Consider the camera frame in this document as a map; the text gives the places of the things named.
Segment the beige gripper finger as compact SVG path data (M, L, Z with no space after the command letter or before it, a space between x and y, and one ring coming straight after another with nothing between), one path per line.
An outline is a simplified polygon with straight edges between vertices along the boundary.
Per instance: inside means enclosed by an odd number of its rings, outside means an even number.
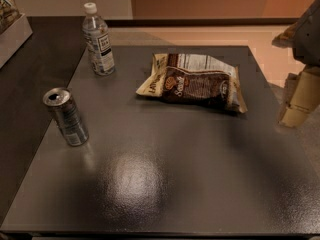
M306 65L299 74L287 76L278 123L290 128L299 127L319 105L320 67Z

